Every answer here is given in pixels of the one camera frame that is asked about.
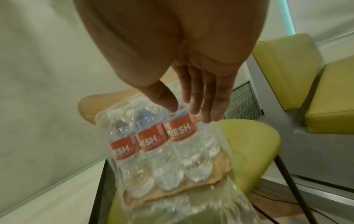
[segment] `finger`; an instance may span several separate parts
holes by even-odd
[[[191,76],[187,66],[172,66],[181,84],[181,97],[185,103],[191,100]]]
[[[216,77],[210,72],[203,71],[203,79],[205,84],[205,93],[203,107],[201,110],[201,119],[204,123],[210,123],[210,111],[215,97]]]
[[[177,111],[178,103],[176,97],[160,80],[150,86],[138,87],[137,89],[145,94],[152,102],[163,106],[170,112]]]
[[[210,111],[210,118],[219,121],[224,116],[230,103],[230,96],[235,83],[236,74],[230,76],[216,77],[216,90],[213,105]]]
[[[203,103],[204,80],[202,71],[196,67],[188,67],[191,76],[190,113],[198,114]]]

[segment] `seat upholstery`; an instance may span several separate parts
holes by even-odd
[[[280,135],[271,126],[252,120],[220,121],[234,156],[234,181],[248,195],[260,181],[280,150]],[[107,224],[119,224],[125,217],[115,194]]]
[[[260,41],[253,55],[283,110],[301,108],[323,59],[308,34]]]
[[[305,122],[311,133],[354,134],[354,56],[325,66]]]

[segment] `clear plastic bottle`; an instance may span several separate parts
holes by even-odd
[[[198,133],[202,144],[208,151],[209,155],[214,158],[220,152],[220,144],[218,139],[213,135],[210,130],[210,125],[203,123],[200,119],[200,112],[197,115],[193,115],[194,121],[198,126]]]
[[[135,136],[149,162],[155,183],[164,191],[173,190],[180,185],[184,174],[163,127],[162,121],[168,112],[157,105],[148,104],[146,99],[133,104],[134,126],[137,130]]]
[[[118,172],[129,195],[141,198],[151,191],[154,178],[140,150],[132,123],[124,118],[122,109],[109,111],[107,116],[111,121],[111,149]]]
[[[197,134],[198,127],[188,107],[179,102],[177,112],[164,122],[164,127],[186,177],[195,182],[209,179],[213,171],[212,160]]]

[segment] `metal grate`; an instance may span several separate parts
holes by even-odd
[[[254,99],[250,83],[247,82],[233,90],[226,119],[257,120],[260,111]]]

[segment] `red label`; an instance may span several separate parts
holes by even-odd
[[[201,122],[201,117],[200,117],[200,112],[196,115],[193,115],[194,117],[194,122],[197,124],[199,122]]]
[[[148,152],[163,145],[169,139],[162,124],[153,126],[135,135],[142,151]]]
[[[163,124],[171,141],[178,142],[184,140],[198,130],[194,119],[190,114],[186,114],[180,118]]]
[[[140,151],[140,146],[135,136],[129,136],[111,143],[114,160],[126,159]]]

